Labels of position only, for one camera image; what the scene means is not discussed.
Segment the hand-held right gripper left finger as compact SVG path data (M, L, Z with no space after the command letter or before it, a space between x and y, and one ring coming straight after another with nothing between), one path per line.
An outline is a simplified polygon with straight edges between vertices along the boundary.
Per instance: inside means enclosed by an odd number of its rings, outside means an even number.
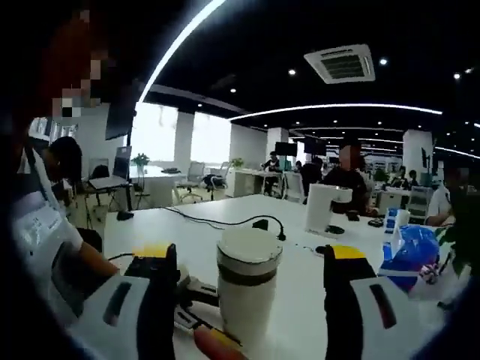
M174 359L176 246L159 257L134 257L127 272L87 298L70 335L92 359Z

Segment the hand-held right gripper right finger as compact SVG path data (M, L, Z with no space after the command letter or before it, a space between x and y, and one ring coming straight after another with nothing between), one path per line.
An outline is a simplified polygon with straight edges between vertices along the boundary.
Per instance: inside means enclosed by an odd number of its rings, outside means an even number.
M326 245L323 286L327 359L411 359L425 329L419 308L354 247Z

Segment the person's right hand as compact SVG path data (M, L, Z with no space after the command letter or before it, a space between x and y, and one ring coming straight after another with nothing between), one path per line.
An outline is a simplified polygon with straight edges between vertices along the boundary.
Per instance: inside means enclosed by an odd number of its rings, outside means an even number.
M194 333L196 347L209 359L245 360L246 357L233 346L216 338L207 328L199 327Z

